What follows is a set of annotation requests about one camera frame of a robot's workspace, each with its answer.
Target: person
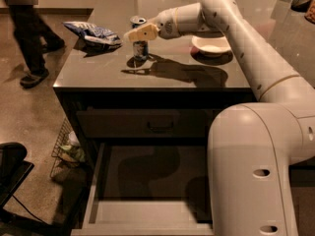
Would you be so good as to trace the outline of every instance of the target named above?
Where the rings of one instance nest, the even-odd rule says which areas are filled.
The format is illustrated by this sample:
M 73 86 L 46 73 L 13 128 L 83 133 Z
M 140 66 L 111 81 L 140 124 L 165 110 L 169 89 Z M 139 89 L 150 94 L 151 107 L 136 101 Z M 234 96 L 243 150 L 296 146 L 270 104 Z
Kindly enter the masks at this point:
M 24 89 L 30 89 L 48 77 L 43 54 L 65 46 L 64 40 L 57 35 L 41 18 L 32 2 L 23 0 L 4 0 L 14 24 L 14 38 L 17 40 L 26 64 L 27 75 L 20 80 Z

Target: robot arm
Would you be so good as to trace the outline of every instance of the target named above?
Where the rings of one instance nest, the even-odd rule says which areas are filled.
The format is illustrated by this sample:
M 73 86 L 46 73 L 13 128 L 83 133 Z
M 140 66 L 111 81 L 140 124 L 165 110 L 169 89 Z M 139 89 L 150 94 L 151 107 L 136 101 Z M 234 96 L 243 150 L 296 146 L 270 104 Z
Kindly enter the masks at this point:
M 131 41 L 224 34 L 260 103 L 225 109 L 209 134 L 215 234 L 296 236 L 288 166 L 315 155 L 315 91 L 243 19 L 235 0 L 159 13 Z

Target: closed drawer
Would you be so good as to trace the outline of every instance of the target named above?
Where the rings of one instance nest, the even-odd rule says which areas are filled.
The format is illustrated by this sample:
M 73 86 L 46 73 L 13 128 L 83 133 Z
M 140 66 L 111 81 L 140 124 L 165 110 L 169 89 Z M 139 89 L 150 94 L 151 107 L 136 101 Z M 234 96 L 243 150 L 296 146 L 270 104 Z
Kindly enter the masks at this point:
M 88 109 L 77 116 L 87 138 L 200 138 L 210 120 L 197 109 Z

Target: shoe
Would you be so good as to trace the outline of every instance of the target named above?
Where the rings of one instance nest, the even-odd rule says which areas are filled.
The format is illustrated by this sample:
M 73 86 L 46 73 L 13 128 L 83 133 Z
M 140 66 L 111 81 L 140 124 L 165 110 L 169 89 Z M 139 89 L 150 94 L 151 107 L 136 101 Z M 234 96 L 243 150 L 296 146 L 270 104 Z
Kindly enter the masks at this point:
M 52 43 L 43 44 L 42 45 L 42 53 L 44 54 L 44 53 L 56 51 L 56 50 L 63 48 L 64 46 L 65 46 L 65 41 L 60 38 L 58 40 L 55 40 L 53 44 Z
M 45 68 L 39 73 L 28 73 L 25 77 L 21 78 L 20 85 L 25 89 L 33 88 L 48 77 L 48 75 L 49 72 Z

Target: soda can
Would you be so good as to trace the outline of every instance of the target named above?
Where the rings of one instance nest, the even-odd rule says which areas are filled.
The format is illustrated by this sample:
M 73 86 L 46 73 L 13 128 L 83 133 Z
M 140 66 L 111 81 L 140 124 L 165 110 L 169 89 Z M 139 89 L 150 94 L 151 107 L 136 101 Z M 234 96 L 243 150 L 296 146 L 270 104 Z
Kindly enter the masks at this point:
M 134 16 L 130 19 L 132 29 L 144 24 L 147 20 Z M 146 61 L 149 55 L 149 48 L 147 41 L 136 41 L 133 42 L 134 59 L 137 61 Z

